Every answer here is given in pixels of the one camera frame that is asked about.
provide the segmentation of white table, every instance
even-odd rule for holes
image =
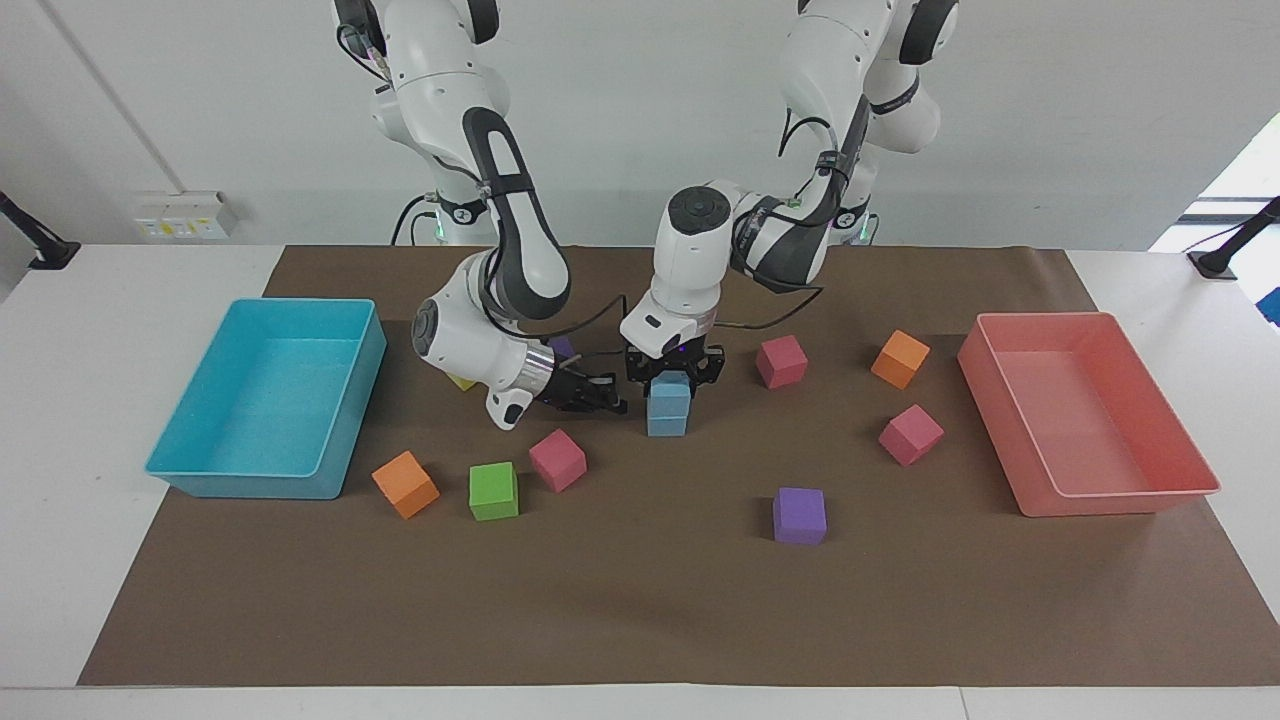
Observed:
[[[88,246],[0,305],[0,717],[1280,717],[1280,688],[74,689],[166,489],[142,462],[228,302],[261,295],[279,254]],[[1275,612],[1280,336],[1180,256],[1071,260],[1222,480],[1212,506]]]

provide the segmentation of pink bin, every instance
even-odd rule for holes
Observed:
[[[1024,515],[1157,512],[1220,488],[1106,313],[979,315],[960,366]]]

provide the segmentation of white wall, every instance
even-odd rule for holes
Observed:
[[[18,281],[26,274],[27,263],[35,258],[28,247],[13,225],[0,223],[0,302],[18,286]]]
[[[133,241],[129,193],[180,184],[224,191],[244,218],[237,241],[385,242],[430,186],[369,120],[372,81],[334,45],[326,0],[0,6],[0,183],[68,237]],[[508,79],[509,120],[562,242],[652,242],[687,183],[785,193],[808,176],[806,138],[773,158],[791,0],[502,8],[481,56]],[[1280,109],[1274,10],[966,0],[925,69],[942,136],[883,170],[881,242],[1148,247]]]

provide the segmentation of purple cube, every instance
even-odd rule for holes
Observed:
[[[773,498],[773,539],[818,544],[827,536],[827,506],[820,489],[782,488]]]
[[[547,343],[553,351],[556,351],[557,357],[572,357],[577,355],[573,352],[573,346],[568,342],[568,336],[553,337],[550,342]]]

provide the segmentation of wall socket panel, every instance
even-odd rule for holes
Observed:
[[[140,192],[133,224],[146,240],[230,240],[237,218],[220,192]]]

